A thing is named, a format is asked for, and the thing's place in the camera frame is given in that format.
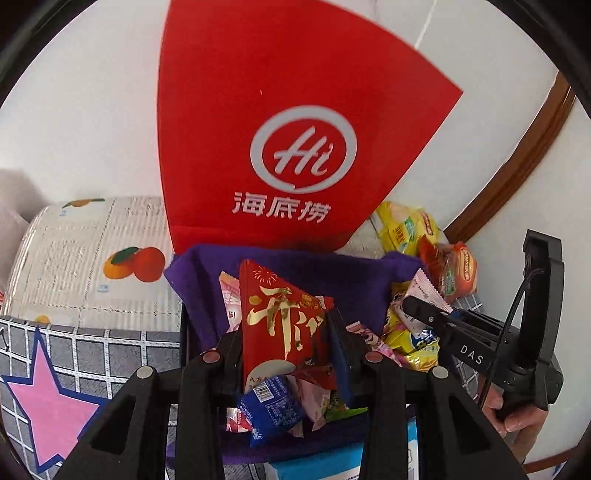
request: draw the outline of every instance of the brown wooden trim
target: brown wooden trim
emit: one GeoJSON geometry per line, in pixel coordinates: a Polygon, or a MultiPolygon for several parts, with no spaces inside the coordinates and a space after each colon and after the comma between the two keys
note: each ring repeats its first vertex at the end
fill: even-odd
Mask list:
{"type": "Polygon", "coordinates": [[[560,133],[573,107],[574,99],[573,89],[559,72],[546,102],[511,158],[471,204],[445,229],[447,239],[451,243],[466,242],[473,237],[523,185],[560,133]]]}
{"type": "Polygon", "coordinates": [[[567,450],[566,452],[559,453],[558,455],[553,455],[548,458],[542,458],[542,460],[537,460],[536,462],[526,463],[523,466],[523,470],[525,471],[525,473],[534,473],[534,472],[546,470],[547,468],[552,468],[556,465],[560,465],[561,463],[565,463],[576,452],[577,452],[577,447],[574,447],[574,448],[571,448],[570,450],[567,450]]]}

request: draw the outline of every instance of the human hand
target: human hand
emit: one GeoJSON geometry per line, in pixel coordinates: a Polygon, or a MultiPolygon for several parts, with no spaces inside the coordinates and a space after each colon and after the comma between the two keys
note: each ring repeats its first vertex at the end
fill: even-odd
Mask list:
{"type": "MultiPolygon", "coordinates": [[[[482,389],[482,384],[483,381],[479,379],[479,392],[482,389]]],[[[496,418],[496,411],[502,406],[503,397],[501,393],[491,388],[486,396],[482,413],[489,419],[501,437],[505,437],[508,432],[518,432],[517,437],[513,441],[513,444],[509,445],[509,448],[513,452],[513,455],[515,455],[515,458],[520,463],[523,463],[527,454],[534,447],[535,441],[548,417],[548,412],[530,404],[513,412],[505,421],[500,421],[496,418]]]]}

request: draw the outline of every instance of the pink star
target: pink star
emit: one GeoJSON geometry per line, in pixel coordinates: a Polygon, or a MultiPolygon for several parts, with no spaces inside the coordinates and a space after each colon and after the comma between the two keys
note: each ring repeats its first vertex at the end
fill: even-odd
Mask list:
{"type": "Polygon", "coordinates": [[[28,417],[39,473],[65,460],[80,432],[106,402],[61,387],[39,331],[35,333],[31,378],[4,377],[4,381],[28,417]]]}

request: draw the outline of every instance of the hi logo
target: hi logo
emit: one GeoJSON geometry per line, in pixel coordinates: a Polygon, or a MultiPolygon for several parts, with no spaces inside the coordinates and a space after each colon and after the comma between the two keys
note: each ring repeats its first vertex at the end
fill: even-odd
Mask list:
{"type": "Polygon", "coordinates": [[[255,134],[251,163],[267,185],[287,193],[325,190],[341,180],[357,155],[357,137],[341,114],[299,106],[271,117],[255,134]]]}

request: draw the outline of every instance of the pink candy wrapper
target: pink candy wrapper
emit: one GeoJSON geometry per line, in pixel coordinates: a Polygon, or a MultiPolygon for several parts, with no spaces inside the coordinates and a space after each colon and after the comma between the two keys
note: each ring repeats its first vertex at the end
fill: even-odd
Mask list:
{"type": "Polygon", "coordinates": [[[403,355],[400,353],[392,350],[387,343],[373,333],[370,329],[366,328],[364,325],[361,325],[359,322],[352,323],[351,325],[347,326],[347,331],[352,333],[357,333],[357,335],[361,335],[365,340],[365,343],[376,352],[381,353],[383,356],[387,356],[394,360],[399,366],[403,366],[408,364],[408,361],[404,358],[403,355]]]}
{"type": "Polygon", "coordinates": [[[227,408],[226,431],[234,433],[251,432],[252,426],[239,408],[227,408]]]}
{"type": "Polygon", "coordinates": [[[293,375],[288,375],[287,379],[292,390],[298,393],[302,408],[314,424],[312,432],[321,429],[326,424],[324,413],[330,403],[330,390],[293,375]]]}
{"type": "Polygon", "coordinates": [[[228,323],[230,324],[228,332],[233,332],[238,330],[240,322],[242,321],[240,282],[237,278],[234,278],[226,272],[222,272],[220,273],[220,288],[222,289],[223,302],[226,306],[228,323]]]}

